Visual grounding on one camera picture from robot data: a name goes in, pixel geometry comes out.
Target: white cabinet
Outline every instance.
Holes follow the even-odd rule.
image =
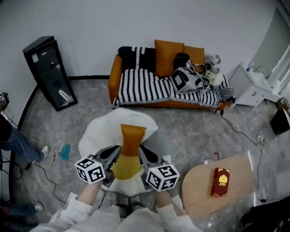
[[[254,80],[243,67],[243,64],[240,64],[229,82],[236,96],[236,102],[231,104],[231,108],[236,104],[257,106],[271,94],[270,87]]]

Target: orange leather sofa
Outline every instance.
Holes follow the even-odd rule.
[[[122,59],[119,55],[116,55],[109,79],[109,95],[111,104],[115,97],[118,96],[119,93],[119,86],[121,81],[121,71],[122,71]],[[218,110],[221,111],[226,106],[228,106],[229,102],[221,102],[218,108],[211,108],[208,106],[200,106],[199,104],[192,104],[192,103],[183,103],[183,102],[176,102],[176,101],[165,101],[165,102],[158,102],[158,103],[150,103],[150,104],[136,104],[135,106],[154,106],[154,107],[175,107],[175,108],[192,108],[192,109],[205,109],[205,110]]]

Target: wooden table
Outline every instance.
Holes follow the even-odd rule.
[[[230,179],[226,197],[212,197],[215,168],[229,169]],[[184,207],[192,217],[206,217],[210,213],[248,195],[252,190],[252,169],[248,156],[235,155],[191,169],[182,183]]]

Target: black cabinet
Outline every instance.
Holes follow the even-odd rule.
[[[40,37],[23,53],[39,88],[56,111],[77,103],[53,36]]]

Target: white nightstand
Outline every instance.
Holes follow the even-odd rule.
[[[235,91],[236,102],[231,104],[233,108],[236,104],[246,106],[257,106],[264,99],[268,99],[268,95],[272,94],[271,88],[263,77],[254,72],[247,72],[241,63],[233,76],[229,80]]]

